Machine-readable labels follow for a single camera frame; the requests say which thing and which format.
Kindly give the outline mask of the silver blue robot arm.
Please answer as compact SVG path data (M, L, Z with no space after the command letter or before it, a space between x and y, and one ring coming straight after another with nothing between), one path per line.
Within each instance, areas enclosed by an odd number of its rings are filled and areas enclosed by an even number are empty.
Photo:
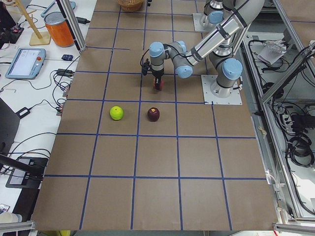
M151 43L150 58L143 62L142 73L151 71L155 78L154 88L161 89L165 60L172 60L176 74L186 79L193 74L195 65L209 57L218 73L211 83L211 93L220 98L229 97L243 71L242 64L233 57L233 53L244 37L243 31L258 16L263 5L262 0L222 1L221 11L207 13L212 30L189 51L183 41Z

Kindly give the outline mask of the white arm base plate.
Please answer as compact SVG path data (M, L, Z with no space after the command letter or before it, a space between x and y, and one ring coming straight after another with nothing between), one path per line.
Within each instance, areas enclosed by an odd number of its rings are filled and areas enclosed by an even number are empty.
M201 75L204 104L206 105L242 105L240 90L242 85L234 80L231 88L217 84L217 75Z

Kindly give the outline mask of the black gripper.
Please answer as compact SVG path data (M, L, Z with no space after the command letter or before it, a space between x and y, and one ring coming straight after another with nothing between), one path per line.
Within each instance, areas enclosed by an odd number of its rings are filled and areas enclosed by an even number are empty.
M152 75L154 76L154 84L160 84L162 81L162 76L164 75L164 69L162 70L151 70Z

